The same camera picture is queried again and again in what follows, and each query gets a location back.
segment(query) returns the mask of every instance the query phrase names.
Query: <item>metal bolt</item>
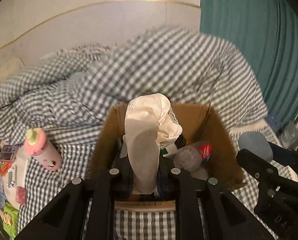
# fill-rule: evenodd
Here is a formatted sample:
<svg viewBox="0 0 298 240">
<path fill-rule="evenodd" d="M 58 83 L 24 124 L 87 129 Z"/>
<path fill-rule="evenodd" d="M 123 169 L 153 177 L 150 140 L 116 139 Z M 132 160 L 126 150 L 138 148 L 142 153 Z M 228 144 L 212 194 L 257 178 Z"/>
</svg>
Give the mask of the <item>metal bolt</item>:
<svg viewBox="0 0 298 240">
<path fill-rule="evenodd" d="M 82 179 L 80 179 L 80 178 L 74 178 L 73 180 L 72 180 L 72 184 L 74 184 L 74 185 L 78 185 L 78 184 L 80 184 L 82 182 Z"/>
<path fill-rule="evenodd" d="M 180 174 L 180 172 L 181 172 L 181 170 L 178 169 L 178 168 L 173 168 L 173 169 L 171 169 L 171 173 L 172 173 L 172 174 L 178 175 L 178 174 Z"/>
<path fill-rule="evenodd" d="M 276 194 L 276 192 L 273 189 L 269 189 L 267 191 L 267 194 L 268 194 L 269 197 L 273 197 Z"/>
<path fill-rule="evenodd" d="M 208 179 L 208 182 L 211 184 L 211 185 L 216 185 L 218 183 L 218 180 L 216 178 L 209 178 Z"/>
<path fill-rule="evenodd" d="M 116 175 L 116 174 L 119 173 L 119 170 L 116 169 L 116 168 L 113 168 L 113 169 L 111 169 L 109 172 L 110 172 L 111 175 Z"/>
</svg>

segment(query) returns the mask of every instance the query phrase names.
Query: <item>green snack bag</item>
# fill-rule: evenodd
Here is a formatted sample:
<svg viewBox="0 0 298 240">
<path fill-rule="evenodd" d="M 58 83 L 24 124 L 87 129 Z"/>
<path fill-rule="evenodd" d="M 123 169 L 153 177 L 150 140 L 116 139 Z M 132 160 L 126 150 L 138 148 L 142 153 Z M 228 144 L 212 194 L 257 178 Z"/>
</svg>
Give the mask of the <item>green snack bag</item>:
<svg viewBox="0 0 298 240">
<path fill-rule="evenodd" d="M 3 212 L 3 229 L 10 237 L 17 236 L 17 220 L 19 218 L 19 211 L 16 210 L 10 203 L 5 202 Z"/>
</svg>

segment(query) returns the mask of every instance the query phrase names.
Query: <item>pink water bottle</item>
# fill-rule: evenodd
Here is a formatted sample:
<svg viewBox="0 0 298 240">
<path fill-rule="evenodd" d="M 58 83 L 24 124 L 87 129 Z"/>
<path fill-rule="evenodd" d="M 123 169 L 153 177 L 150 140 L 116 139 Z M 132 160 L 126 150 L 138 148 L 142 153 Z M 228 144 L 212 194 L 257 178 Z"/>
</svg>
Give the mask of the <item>pink water bottle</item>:
<svg viewBox="0 0 298 240">
<path fill-rule="evenodd" d="M 61 166 L 61 155 L 50 143 L 42 128 L 30 129 L 26 132 L 24 149 L 48 171 L 56 171 Z"/>
</svg>

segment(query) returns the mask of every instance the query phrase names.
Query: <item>red label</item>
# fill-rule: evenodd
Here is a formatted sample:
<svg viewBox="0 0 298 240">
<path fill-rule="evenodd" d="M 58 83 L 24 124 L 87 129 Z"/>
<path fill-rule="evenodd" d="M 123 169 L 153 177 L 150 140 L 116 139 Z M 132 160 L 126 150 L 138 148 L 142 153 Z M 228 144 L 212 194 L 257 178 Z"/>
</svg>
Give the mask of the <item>red label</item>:
<svg viewBox="0 0 298 240">
<path fill-rule="evenodd" d="M 0 174 L 4 176 L 7 173 L 8 169 L 11 167 L 12 163 L 2 162 L 0 163 Z"/>
<path fill-rule="evenodd" d="M 201 158 L 204 160 L 212 154 L 212 145 L 207 143 L 199 148 Z"/>
</svg>

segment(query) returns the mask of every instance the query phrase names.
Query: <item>gold trim line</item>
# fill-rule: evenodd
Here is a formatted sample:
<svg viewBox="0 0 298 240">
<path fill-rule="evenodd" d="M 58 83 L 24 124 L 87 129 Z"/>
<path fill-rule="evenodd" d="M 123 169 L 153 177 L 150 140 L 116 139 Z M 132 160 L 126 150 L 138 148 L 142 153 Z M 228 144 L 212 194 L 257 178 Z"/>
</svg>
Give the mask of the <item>gold trim line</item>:
<svg viewBox="0 0 298 240">
<path fill-rule="evenodd" d="M 38 25 L 30 28 L 29 30 L 27 30 L 26 32 L 24 32 L 23 34 L 21 34 L 20 36 L 18 36 L 16 39 L 14 39 L 13 41 L 10 41 L 9 43 L 7 44 L 4 44 L 2 47 L 0 47 L 0 50 L 11 45 L 12 43 L 16 42 L 19 38 L 21 38 L 22 36 L 26 35 L 28 32 L 30 32 L 31 30 L 39 27 L 40 25 L 50 21 L 50 20 L 53 20 L 54 18 L 57 18 L 61 15 L 64 15 L 64 14 L 67 14 L 67 13 L 70 13 L 70 12 L 73 12 L 73 11 L 77 11 L 79 9 L 83 9 L 83 8 L 87 8 L 87 7 L 91 7 L 91 6 L 94 6 L 94 5 L 98 5 L 98 4 L 103 4 L 103 3 L 111 3 L 111 2 L 116 2 L 116 1 L 134 1 L 134 0 L 107 0 L 107 1 L 103 1 L 103 2 L 95 2 L 95 3 L 89 3 L 89 4 L 86 4 L 86 5 L 83 5 L 83 6 L 79 6 L 77 8 L 74 8 L 74 9 L 70 9 L 68 11 L 65 11 L 65 12 L 62 12 L 62 13 L 59 13 L 55 16 L 52 16 L 51 18 L 39 23 Z M 178 1 L 178 0 L 138 0 L 138 1 L 151 1 L 151 2 L 167 2 L 167 3 L 176 3 L 176 4 L 182 4 L 182 5 L 187 5 L 187 6 L 191 6 L 191 7 L 194 7 L 194 8 L 201 8 L 199 5 L 195 5 L 193 3 L 187 3 L 187 2 L 182 2 L 182 1 Z"/>
</svg>

